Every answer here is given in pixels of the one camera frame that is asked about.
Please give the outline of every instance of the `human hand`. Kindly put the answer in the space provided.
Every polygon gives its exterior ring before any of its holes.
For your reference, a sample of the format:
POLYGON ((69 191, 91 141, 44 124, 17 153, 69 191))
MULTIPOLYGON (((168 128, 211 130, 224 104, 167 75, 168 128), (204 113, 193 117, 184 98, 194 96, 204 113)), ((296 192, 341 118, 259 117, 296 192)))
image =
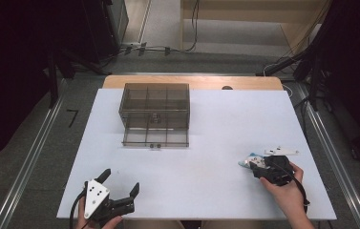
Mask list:
MULTIPOLYGON (((81 198, 78 203, 78 223, 75 229, 95 229, 96 223, 94 221, 84 218, 85 198, 81 198)), ((102 229, 114 229, 118 223, 122 221, 122 217, 115 217, 109 220, 102 229)))
MULTIPOLYGON (((304 171, 292 162, 289 163, 295 172, 295 178, 302 183, 304 171)), ((313 228, 305 212, 304 197, 294 180, 284 186, 272 184, 264 177, 260 177, 260 182, 275 198, 275 201, 286 215, 292 228, 313 228)))

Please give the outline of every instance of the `white tabletop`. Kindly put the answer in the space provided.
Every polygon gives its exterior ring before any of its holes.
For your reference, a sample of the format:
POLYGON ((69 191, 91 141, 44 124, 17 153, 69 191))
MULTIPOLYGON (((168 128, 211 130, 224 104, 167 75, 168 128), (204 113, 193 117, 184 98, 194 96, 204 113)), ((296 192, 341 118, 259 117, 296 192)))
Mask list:
POLYGON ((189 148, 122 146, 118 108, 123 90, 100 89, 58 218, 68 218, 84 181, 105 169, 110 198, 126 198, 136 182, 135 213, 126 219, 285 219, 252 172, 238 165, 250 153, 283 146, 305 171, 310 219, 336 219, 324 184, 284 91, 192 90, 189 148))

